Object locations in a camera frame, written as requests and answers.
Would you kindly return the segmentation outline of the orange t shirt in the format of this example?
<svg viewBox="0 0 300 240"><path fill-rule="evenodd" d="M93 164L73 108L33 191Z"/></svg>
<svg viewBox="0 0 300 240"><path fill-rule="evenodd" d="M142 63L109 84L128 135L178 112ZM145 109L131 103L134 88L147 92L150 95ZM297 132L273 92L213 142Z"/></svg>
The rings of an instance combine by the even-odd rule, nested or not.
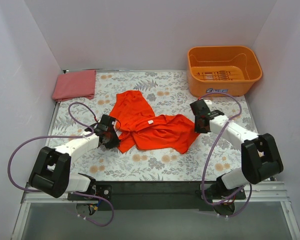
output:
<svg viewBox="0 0 300 240"><path fill-rule="evenodd" d="M135 146L142 151L172 148L184 154L199 136L195 124L182 114L156 116L138 90L117 94L109 115L118 120L121 153Z"/></svg>

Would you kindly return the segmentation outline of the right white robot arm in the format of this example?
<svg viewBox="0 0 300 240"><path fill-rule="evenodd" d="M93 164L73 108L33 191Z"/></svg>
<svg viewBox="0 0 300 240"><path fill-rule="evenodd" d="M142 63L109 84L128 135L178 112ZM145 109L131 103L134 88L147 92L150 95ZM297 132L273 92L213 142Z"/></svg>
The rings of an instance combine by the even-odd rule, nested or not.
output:
<svg viewBox="0 0 300 240"><path fill-rule="evenodd" d="M209 199L227 199L247 184L256 185L284 170L275 141L269 134L249 131L231 121L223 112L210 110L204 99L190 104L194 114L194 131L199 134L214 133L240 150L241 167L219 176L215 183L204 190Z"/></svg>

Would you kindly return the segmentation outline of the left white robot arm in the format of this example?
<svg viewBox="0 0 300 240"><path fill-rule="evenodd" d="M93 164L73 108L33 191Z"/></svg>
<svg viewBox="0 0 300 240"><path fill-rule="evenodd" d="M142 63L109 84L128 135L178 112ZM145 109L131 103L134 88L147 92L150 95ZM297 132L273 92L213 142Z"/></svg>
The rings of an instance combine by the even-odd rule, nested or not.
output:
<svg viewBox="0 0 300 240"><path fill-rule="evenodd" d="M96 196L96 180L83 173L71 173L71 163L88 152L104 146L106 149L120 145L115 130L117 120L109 115L85 129L82 137L50 148L43 147L37 156L29 177L29 185L54 198L64 193L79 192L85 200Z"/></svg>

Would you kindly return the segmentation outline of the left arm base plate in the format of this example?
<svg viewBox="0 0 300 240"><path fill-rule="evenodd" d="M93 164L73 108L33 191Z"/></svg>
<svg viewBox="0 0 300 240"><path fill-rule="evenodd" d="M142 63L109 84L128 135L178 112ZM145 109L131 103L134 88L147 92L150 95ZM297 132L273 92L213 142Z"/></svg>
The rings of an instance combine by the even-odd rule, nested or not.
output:
<svg viewBox="0 0 300 240"><path fill-rule="evenodd" d="M112 196L112 186L109 184L97 184L90 186L86 192L83 192L82 194L85 195L93 195L93 196L98 196L104 199L107 199L108 201L111 200ZM86 196L81 196L73 193L68 193L67 195L67 200L69 201L96 201L96 198L93 197L86 197Z"/></svg>

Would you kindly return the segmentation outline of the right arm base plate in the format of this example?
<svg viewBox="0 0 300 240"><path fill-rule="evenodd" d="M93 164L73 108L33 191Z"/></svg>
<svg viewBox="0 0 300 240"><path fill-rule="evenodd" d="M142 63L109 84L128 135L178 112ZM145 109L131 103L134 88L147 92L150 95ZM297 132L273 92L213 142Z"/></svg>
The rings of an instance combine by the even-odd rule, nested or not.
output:
<svg viewBox="0 0 300 240"><path fill-rule="evenodd" d="M239 188L227 189L224 192L220 192L213 185L208 185L204 189L204 195L207 200L222 200L233 194ZM236 200L245 200L246 194L244 190L238 191L234 196L231 197L231 200L235 198Z"/></svg>

